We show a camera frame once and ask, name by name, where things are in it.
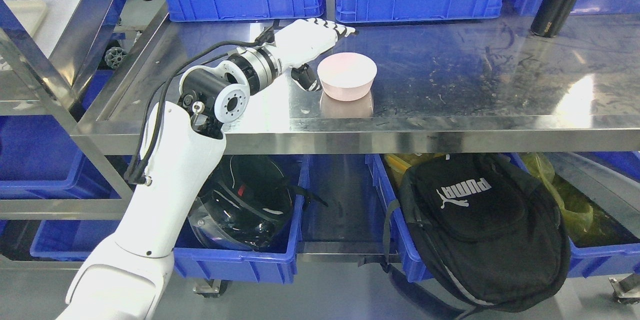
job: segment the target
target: puma logo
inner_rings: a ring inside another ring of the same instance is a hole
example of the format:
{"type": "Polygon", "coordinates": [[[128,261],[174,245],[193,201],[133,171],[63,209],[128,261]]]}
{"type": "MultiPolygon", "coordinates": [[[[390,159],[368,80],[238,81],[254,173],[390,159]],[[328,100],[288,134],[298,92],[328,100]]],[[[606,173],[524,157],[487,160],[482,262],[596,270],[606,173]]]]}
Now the puma logo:
{"type": "Polygon", "coordinates": [[[485,178],[480,178],[478,181],[475,181],[475,179],[468,179],[467,181],[462,181],[455,185],[441,187],[444,195],[441,194],[438,189],[436,189],[436,193],[438,193],[439,197],[442,199],[442,206],[440,206],[441,209],[444,209],[444,205],[446,203],[468,208],[469,202],[466,199],[459,200],[460,198],[471,194],[481,193],[489,189],[491,189],[491,185],[489,185],[487,180],[485,178]]]}

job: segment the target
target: wire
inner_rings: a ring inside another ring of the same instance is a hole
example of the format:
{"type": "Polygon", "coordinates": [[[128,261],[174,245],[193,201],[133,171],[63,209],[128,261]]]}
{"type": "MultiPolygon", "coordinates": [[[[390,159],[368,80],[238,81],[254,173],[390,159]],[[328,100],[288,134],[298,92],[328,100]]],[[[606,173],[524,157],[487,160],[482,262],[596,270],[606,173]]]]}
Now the wire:
{"type": "Polygon", "coordinates": [[[140,161],[140,149],[142,149],[142,139],[143,139],[144,133],[145,133],[145,125],[147,124],[146,119],[149,117],[149,108],[151,106],[151,102],[153,101],[154,97],[156,96],[156,93],[158,92],[158,90],[160,90],[160,88],[162,88],[162,86],[166,82],[167,82],[166,80],[162,81],[160,83],[160,85],[158,85],[155,88],[155,90],[153,90],[153,93],[151,93],[151,97],[149,97],[149,99],[146,101],[146,105],[144,106],[144,121],[142,121],[142,127],[140,128],[140,135],[137,138],[137,146],[135,147],[135,152],[133,153],[133,158],[131,158],[131,161],[129,161],[128,167],[126,167],[126,172],[124,173],[124,179],[126,181],[129,181],[131,173],[133,172],[134,168],[136,167],[136,165],[140,161]]]}
{"type": "MultiPolygon", "coordinates": [[[[190,64],[192,64],[192,62],[198,60],[199,58],[202,58],[203,56],[207,55],[208,53],[214,51],[217,48],[220,47],[224,47],[227,45],[234,45],[237,47],[256,47],[260,44],[263,44],[265,42],[265,40],[263,39],[263,33],[261,33],[261,35],[258,36],[258,38],[256,38],[256,40],[254,40],[254,42],[245,42],[245,41],[236,41],[236,40],[225,40],[225,41],[220,41],[217,42],[213,45],[211,45],[210,47],[204,49],[203,51],[201,51],[199,54],[195,55],[194,57],[190,58],[189,60],[186,60],[185,62],[183,62],[181,65],[179,65],[179,67],[173,72],[173,74],[169,77],[168,80],[163,81],[163,83],[160,84],[160,86],[158,86],[158,88],[155,90],[156,92],[158,91],[158,89],[162,88],[162,92],[160,92],[160,98],[158,99],[158,109],[157,112],[155,114],[155,124],[153,126],[153,133],[151,134],[151,140],[149,142],[149,147],[146,149],[146,153],[144,153],[144,157],[141,160],[139,159],[139,154],[140,151],[142,149],[142,138],[144,137],[144,132],[147,126],[147,117],[144,118],[144,121],[142,122],[142,129],[140,131],[140,136],[138,139],[138,147],[137,147],[137,151],[136,154],[134,154],[134,158],[132,158],[132,162],[129,164],[129,167],[131,168],[131,171],[129,170],[129,168],[127,168],[127,173],[126,176],[127,179],[126,181],[130,184],[144,184],[145,183],[145,179],[143,179],[143,172],[144,170],[147,168],[147,165],[149,165],[149,159],[151,158],[151,155],[153,154],[155,148],[156,148],[156,144],[158,143],[158,135],[160,135],[160,126],[162,124],[162,120],[163,120],[163,115],[165,113],[165,102],[167,99],[167,92],[169,91],[169,86],[171,85],[171,82],[174,80],[174,78],[176,78],[176,76],[178,76],[178,74],[183,74],[184,72],[182,72],[183,69],[185,69],[185,67],[189,66],[190,64]]],[[[226,55],[222,54],[221,56],[219,55],[219,57],[215,56],[213,59],[208,60],[206,62],[204,62],[203,64],[208,64],[210,62],[213,62],[219,58],[222,58],[222,56],[226,55]]],[[[149,106],[151,106],[151,99],[149,100],[148,104],[147,104],[147,110],[145,115],[149,112],[149,106]]]]}
{"type": "MultiPolygon", "coordinates": [[[[203,66],[209,63],[213,63],[216,60],[222,59],[225,56],[231,55],[231,54],[235,54],[235,51],[227,51],[227,52],[223,52],[219,55],[213,56],[212,58],[210,58],[209,60],[206,60],[205,62],[201,62],[198,65],[203,66]]],[[[182,74],[184,74],[186,72],[186,70],[182,70],[180,72],[178,72],[178,74],[176,74],[176,76],[181,76],[182,74]]]]}

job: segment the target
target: screw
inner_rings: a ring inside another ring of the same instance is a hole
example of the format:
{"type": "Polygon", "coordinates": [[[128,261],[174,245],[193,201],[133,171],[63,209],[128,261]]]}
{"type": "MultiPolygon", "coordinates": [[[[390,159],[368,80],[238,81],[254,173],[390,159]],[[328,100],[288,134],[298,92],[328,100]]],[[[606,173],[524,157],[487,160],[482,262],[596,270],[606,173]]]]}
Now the screw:
{"type": "Polygon", "coordinates": [[[195,114],[201,114],[202,111],[204,111],[204,103],[202,103],[202,101],[196,101],[193,103],[193,106],[191,106],[191,110],[195,113],[195,114]]]}
{"type": "Polygon", "coordinates": [[[192,105],[192,103],[194,103],[194,95],[188,94],[184,97],[184,99],[182,99],[182,104],[184,106],[190,106],[192,105]]]}

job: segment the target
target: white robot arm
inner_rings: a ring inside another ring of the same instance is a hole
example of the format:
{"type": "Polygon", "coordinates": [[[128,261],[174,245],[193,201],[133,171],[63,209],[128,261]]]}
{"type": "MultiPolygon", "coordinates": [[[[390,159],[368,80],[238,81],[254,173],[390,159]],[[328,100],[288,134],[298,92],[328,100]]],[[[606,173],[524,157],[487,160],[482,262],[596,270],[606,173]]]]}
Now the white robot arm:
{"type": "MultiPolygon", "coordinates": [[[[116,231],[93,250],[66,294],[58,320],[149,320],[173,272],[173,247],[202,184],[220,162],[227,140],[222,124],[244,112],[250,95],[286,69],[306,90],[319,82],[307,62],[354,28],[298,19],[275,41],[238,48],[216,67],[197,65],[180,79],[178,104],[165,103],[155,148],[116,231]]],[[[144,129],[150,147],[156,104],[144,129]]]]}

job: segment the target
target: floor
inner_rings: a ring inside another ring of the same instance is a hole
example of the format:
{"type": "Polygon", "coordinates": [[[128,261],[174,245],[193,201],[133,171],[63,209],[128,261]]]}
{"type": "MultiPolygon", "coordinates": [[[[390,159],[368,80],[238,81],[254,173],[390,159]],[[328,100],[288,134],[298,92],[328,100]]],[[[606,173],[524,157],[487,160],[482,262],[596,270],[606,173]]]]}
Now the floor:
{"type": "MultiPolygon", "coordinates": [[[[164,0],[129,0],[116,29],[144,31],[164,0]]],[[[126,42],[133,42],[127,36],[126,42]]],[[[0,270],[0,320],[54,319],[64,308],[71,270],[0,270]]],[[[423,286],[451,301],[434,280],[423,286]]],[[[192,293],[194,283],[174,274],[155,320],[413,320],[432,319],[398,293],[377,265],[298,263],[292,285],[232,283],[217,299],[192,293]]],[[[553,298],[522,313],[485,311],[472,320],[640,320],[640,305],[611,300],[605,276],[568,279],[553,298]]]]}

